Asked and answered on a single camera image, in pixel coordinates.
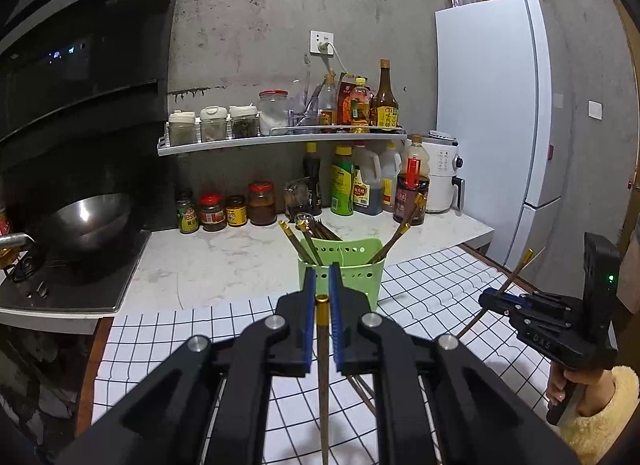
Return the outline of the yellow fleece sleeve forearm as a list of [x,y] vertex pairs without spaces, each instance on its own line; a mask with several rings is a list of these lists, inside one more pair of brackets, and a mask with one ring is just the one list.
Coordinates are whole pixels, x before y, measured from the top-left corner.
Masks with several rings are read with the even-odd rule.
[[561,438],[582,464],[599,463],[613,448],[639,407],[636,372],[631,367],[614,367],[612,379],[614,395],[599,413],[592,416],[576,414],[560,426]]

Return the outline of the person's right hand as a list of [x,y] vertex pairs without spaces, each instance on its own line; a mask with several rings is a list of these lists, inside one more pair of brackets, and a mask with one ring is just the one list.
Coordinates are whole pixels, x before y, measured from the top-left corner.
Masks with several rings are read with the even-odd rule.
[[577,412],[585,417],[601,412],[615,393],[613,374],[609,370],[572,371],[560,363],[552,362],[546,390],[546,397],[551,405],[560,404],[564,400],[568,384],[584,387]]

